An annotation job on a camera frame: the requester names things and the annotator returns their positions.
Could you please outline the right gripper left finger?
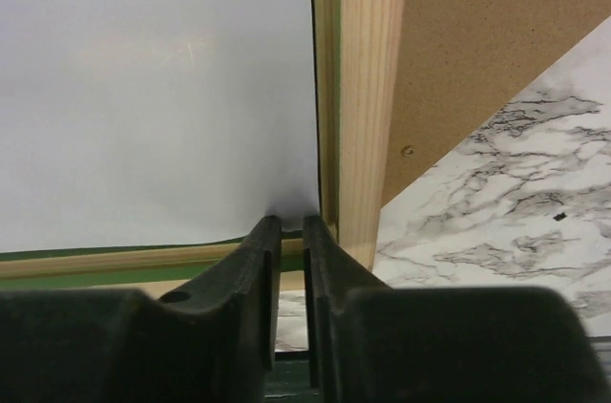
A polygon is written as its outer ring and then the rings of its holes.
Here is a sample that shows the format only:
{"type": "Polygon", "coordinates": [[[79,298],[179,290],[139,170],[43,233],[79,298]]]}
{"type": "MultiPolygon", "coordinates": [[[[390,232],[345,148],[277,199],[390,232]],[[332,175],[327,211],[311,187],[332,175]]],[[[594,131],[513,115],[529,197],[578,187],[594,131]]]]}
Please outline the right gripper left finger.
{"type": "Polygon", "coordinates": [[[1,295],[5,402],[261,402],[272,369],[282,227],[159,298],[139,289],[1,295]]]}

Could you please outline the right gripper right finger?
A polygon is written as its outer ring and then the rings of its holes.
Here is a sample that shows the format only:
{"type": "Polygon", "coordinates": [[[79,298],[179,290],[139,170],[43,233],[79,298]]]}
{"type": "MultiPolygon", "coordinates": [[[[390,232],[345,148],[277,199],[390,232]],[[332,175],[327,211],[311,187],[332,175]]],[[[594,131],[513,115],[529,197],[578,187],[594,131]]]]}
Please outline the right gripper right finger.
{"type": "Polygon", "coordinates": [[[392,288],[304,223],[310,383],[325,402],[605,402],[577,314],[537,286],[392,288]]]}

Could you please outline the sunset photo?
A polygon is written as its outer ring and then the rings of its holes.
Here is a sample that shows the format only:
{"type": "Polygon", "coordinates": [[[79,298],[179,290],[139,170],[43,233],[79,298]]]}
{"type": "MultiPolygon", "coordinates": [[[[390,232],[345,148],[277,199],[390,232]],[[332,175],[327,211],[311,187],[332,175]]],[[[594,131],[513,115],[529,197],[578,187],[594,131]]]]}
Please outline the sunset photo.
{"type": "Polygon", "coordinates": [[[296,229],[316,123],[311,0],[1,0],[1,248],[296,229]]]}

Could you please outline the brown cardboard backing board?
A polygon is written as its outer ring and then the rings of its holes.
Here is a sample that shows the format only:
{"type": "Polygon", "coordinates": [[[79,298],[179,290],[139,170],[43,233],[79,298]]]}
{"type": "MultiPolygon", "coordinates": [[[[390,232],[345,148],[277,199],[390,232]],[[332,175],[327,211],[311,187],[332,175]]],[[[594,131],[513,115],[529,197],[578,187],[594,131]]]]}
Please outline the brown cardboard backing board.
{"type": "Polygon", "coordinates": [[[407,0],[383,201],[572,49],[610,0],[407,0]]]}

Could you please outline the green wooden picture frame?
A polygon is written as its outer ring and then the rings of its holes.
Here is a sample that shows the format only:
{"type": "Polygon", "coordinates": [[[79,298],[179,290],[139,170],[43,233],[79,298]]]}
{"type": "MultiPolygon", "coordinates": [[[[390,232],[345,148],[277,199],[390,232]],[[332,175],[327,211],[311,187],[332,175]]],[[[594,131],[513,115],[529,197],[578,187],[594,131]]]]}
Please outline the green wooden picture frame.
{"type": "Polygon", "coordinates": [[[314,0],[324,220],[372,268],[406,0],[314,0]]]}

